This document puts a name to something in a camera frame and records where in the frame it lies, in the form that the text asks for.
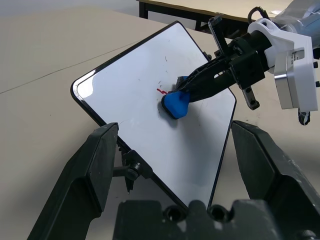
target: whiteboard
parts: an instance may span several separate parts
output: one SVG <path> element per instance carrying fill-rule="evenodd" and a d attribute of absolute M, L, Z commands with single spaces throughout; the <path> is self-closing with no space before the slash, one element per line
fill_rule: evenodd
<path fill-rule="evenodd" d="M 174 22 L 71 88 L 93 118 L 118 122 L 119 137 L 186 206 L 192 200 L 207 207 L 212 202 L 236 99 L 226 89 L 190 103 L 187 116 L 174 120 L 162 109 L 157 89 L 170 91 L 177 77 L 207 62 L 186 29 Z"/>

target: red marker mark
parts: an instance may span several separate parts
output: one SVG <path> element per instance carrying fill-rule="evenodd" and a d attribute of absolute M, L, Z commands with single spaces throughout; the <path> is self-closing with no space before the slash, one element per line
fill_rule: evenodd
<path fill-rule="evenodd" d="M 168 94 L 166 91 L 160 90 L 159 88 L 157 88 L 156 90 L 159 91 L 162 94 Z"/>

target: blue eraser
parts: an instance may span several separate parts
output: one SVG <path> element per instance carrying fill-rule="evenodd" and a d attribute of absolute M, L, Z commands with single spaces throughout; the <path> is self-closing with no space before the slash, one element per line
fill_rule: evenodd
<path fill-rule="evenodd" d="M 161 100 L 162 107 L 173 119 L 187 115 L 189 102 L 190 93 L 182 91 L 168 93 Z"/>

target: wall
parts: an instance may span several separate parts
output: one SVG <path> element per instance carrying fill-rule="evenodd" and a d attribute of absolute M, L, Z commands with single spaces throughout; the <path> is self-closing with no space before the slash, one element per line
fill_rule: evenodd
<path fill-rule="evenodd" d="M 79 5 L 95 5 L 129 15 L 139 15 L 139 3 L 136 0 L 0 0 L 0 16 L 30 14 Z M 193 20 L 156 12 L 150 12 L 149 19 L 166 24 L 179 20 L 185 27 L 191 29 L 194 29 L 196 24 Z"/>

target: table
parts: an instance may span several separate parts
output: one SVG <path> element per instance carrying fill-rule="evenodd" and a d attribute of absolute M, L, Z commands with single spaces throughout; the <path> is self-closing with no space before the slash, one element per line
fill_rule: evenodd
<path fill-rule="evenodd" d="M 87 19 L 92 19 L 94 27 L 77 22 L 84 13 Z M 112 20 L 112 24 L 107 24 L 106 18 Z M 68 21 L 69 29 L 61 26 L 64 22 L 61 19 Z M 1 84 L 9 78 L 9 87 L 14 89 L 7 88 L 0 94 L 0 238 L 16 240 L 28 237 L 66 162 L 98 127 L 72 99 L 72 82 L 165 24 L 94 7 L 9 17 L 0 22 L 8 33 L 23 33 L 29 23 L 38 23 L 38 30 L 34 29 L 33 34 L 43 39 L 33 47 L 41 57 L 40 61 L 30 55 L 31 39 L 35 36 L 12 35 L 10 42 L 6 43 L 6 51 L 14 53 L 11 58 L 16 65 L 2 69 L 1 75 Z M 49 22 L 51 30 L 46 31 Z M 126 29 L 128 22 L 133 30 L 124 35 L 123 29 Z M 86 31 L 90 32 L 90 36 L 84 36 Z M 213 54 L 217 50 L 209 34 L 189 32 L 203 51 Z M 81 34 L 83 37 L 74 42 L 73 36 Z M 50 40 L 47 35 L 59 35 L 60 39 Z M 15 51 L 17 47 L 20 47 L 20 52 Z M 51 54 L 45 55 L 40 49 Z M 1 62 L 5 62 L 2 54 L 0 57 Z M 48 75 L 35 80 L 43 74 Z M 272 78 L 267 73 L 265 80 L 253 86 L 261 104 L 255 111 L 248 109 L 240 89 L 231 87 L 237 98 L 234 119 L 258 125 L 269 132 L 320 192 L 320 112 L 312 114 L 308 126 L 301 126 L 295 110 L 281 110 Z M 120 165 L 121 157 L 117 153 L 115 166 Z M 247 198 L 230 134 L 213 202 L 229 209 L 235 199 Z M 119 203 L 138 199 L 158 200 L 163 207 L 173 204 L 151 180 L 139 178 L 128 195 L 124 179 L 114 178 L 105 211 L 100 218 L 92 221 L 86 239 L 112 239 Z"/>
<path fill-rule="evenodd" d="M 270 17 L 275 17 L 271 11 L 284 10 L 292 0 L 246 0 L 246 1 L 212 1 L 212 0 L 137 0 L 139 1 L 140 18 L 148 19 L 148 11 L 172 15 L 180 18 L 196 20 L 195 30 L 201 29 L 201 22 L 216 15 L 221 15 L 224 24 L 238 29 L 247 30 L 248 13 L 251 9 L 261 6 Z M 252 19 L 261 18 L 255 13 Z"/>

